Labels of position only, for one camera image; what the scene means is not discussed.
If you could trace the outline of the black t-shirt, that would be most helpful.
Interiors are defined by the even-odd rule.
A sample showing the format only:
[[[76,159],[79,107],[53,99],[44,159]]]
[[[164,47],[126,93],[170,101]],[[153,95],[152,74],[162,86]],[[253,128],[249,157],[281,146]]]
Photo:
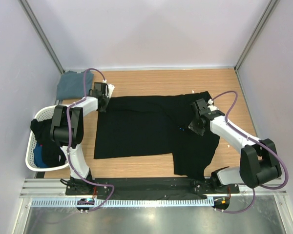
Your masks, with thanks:
[[[110,99],[98,114],[95,159],[154,156],[171,153],[174,174],[204,179],[220,137],[189,129],[194,119],[191,104],[208,101],[209,92],[177,96],[127,96]]]

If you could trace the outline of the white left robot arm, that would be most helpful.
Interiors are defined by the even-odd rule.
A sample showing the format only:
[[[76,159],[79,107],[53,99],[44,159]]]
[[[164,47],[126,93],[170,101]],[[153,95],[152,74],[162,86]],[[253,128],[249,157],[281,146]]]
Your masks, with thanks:
[[[105,81],[95,82],[85,97],[70,105],[54,108],[50,138],[63,151],[68,162],[70,179],[66,183],[67,188],[83,195],[90,194],[95,186],[82,150],[84,117],[95,111],[104,112],[114,89],[113,84]]]

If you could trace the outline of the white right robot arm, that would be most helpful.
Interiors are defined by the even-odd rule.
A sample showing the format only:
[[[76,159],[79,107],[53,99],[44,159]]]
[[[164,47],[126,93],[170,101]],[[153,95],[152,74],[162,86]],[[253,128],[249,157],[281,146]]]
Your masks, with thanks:
[[[282,170],[276,158],[276,147],[270,139],[261,140],[232,123],[225,113],[213,105],[199,99],[191,103],[194,118],[188,128],[198,135],[213,133],[223,138],[240,154],[238,167],[226,167],[214,172],[210,181],[211,189],[223,192],[229,184],[243,183],[249,188],[263,186],[280,178]]]

